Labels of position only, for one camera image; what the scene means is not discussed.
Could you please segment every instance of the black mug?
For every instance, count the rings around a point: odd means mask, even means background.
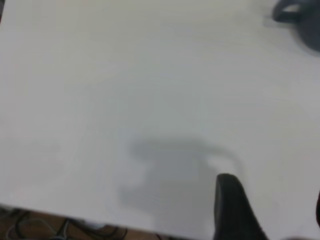
[[[298,5],[297,12],[285,8]],[[280,0],[273,9],[276,22],[295,24],[302,41],[320,52],[320,0]]]

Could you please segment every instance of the white table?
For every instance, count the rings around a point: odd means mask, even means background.
[[[274,0],[7,0],[0,203],[210,239],[218,173],[319,238],[320,58]]]

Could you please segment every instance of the black object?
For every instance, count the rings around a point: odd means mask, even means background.
[[[219,174],[214,202],[213,240],[268,240],[238,178]]]
[[[298,5],[297,12],[285,8]],[[295,24],[302,41],[311,49],[320,52],[320,0],[280,0],[273,9],[276,22]]]

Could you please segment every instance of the mug handle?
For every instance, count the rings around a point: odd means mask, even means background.
[[[312,0],[280,0],[274,7],[272,19],[276,22],[296,24],[301,14],[299,12],[284,11],[291,5],[310,5]]]

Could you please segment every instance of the wooden floor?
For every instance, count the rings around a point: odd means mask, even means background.
[[[6,233],[8,229],[13,226],[18,219],[20,215],[12,216],[12,217],[6,217],[4,219],[0,219],[0,239],[5,240],[6,239]],[[48,222],[52,227],[57,231],[61,225],[64,222],[63,217],[49,215],[49,214],[43,214],[38,212],[32,212],[29,215],[29,218],[41,218]],[[23,235],[28,239],[48,239],[50,237],[53,237],[53,232],[45,226],[40,221],[30,221],[26,224],[21,224],[21,232]],[[106,226],[103,228],[106,232],[111,232],[114,229],[114,227]],[[120,238],[122,234],[124,233],[124,229],[120,229],[118,231],[118,235],[114,236],[114,239]],[[77,240],[92,240],[90,236],[87,236],[85,233],[83,233],[78,228],[74,227],[73,225],[69,224],[66,235],[69,238],[77,239]],[[10,231],[10,239],[18,239],[17,235],[15,234],[15,231]],[[157,236],[154,233],[148,233],[143,231],[137,231],[129,229],[128,233],[125,237],[125,240],[159,240]]]

